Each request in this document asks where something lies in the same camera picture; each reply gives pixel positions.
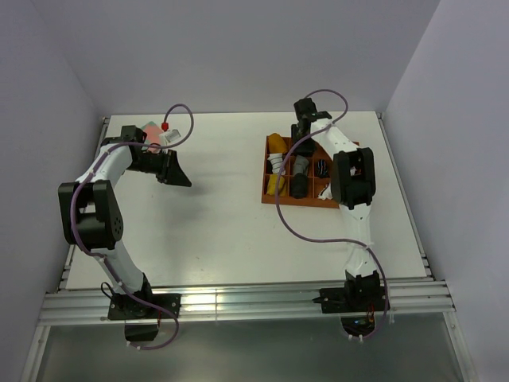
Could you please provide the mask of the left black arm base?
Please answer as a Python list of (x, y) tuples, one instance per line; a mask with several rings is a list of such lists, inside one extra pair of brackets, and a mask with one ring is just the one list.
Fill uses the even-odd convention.
[[(128, 346), (136, 350), (162, 349), (172, 343), (179, 334), (181, 295), (174, 293), (154, 294), (145, 279), (142, 289), (133, 294), (115, 292), (112, 285), (102, 282), (100, 290), (109, 299), (107, 320), (124, 322), (124, 337)], [(163, 319), (173, 320), (175, 327), (168, 340), (151, 345), (159, 334)]]

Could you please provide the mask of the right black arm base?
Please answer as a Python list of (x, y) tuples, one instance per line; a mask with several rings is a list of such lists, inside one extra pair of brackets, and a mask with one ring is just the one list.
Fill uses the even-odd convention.
[(321, 307), (322, 314), (355, 314), (340, 320), (344, 332), (360, 340), (379, 328), (376, 313), (387, 317), (389, 288), (377, 271), (368, 276), (347, 275), (342, 287), (319, 289), (313, 303)]

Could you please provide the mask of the mustard yellow striped sock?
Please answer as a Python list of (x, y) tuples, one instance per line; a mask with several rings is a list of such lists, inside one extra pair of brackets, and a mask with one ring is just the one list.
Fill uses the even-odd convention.
[(269, 154), (285, 154), (288, 146), (285, 139), (277, 133), (273, 133), (267, 137), (267, 151)]

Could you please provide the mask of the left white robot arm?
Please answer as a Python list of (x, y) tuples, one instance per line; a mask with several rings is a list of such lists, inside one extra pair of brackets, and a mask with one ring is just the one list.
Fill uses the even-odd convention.
[(126, 308), (137, 318), (152, 314), (155, 298), (122, 241), (124, 223), (115, 186), (126, 171), (152, 174), (164, 185), (192, 185), (177, 152), (166, 146), (152, 152), (146, 137), (134, 125), (122, 127), (119, 136), (103, 140), (99, 156), (82, 176), (58, 188), (65, 239), (99, 263), (114, 293), (129, 296)]

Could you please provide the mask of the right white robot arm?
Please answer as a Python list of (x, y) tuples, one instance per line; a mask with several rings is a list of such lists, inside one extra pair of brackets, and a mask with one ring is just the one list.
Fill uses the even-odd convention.
[(349, 139), (327, 111), (317, 110), (310, 97), (299, 99), (293, 107), (297, 123), (292, 136), (300, 140), (310, 135), (332, 160), (330, 192), (348, 231), (344, 301), (353, 310), (371, 303), (387, 305), (385, 275), (371, 249), (371, 203), (376, 191), (373, 151)]

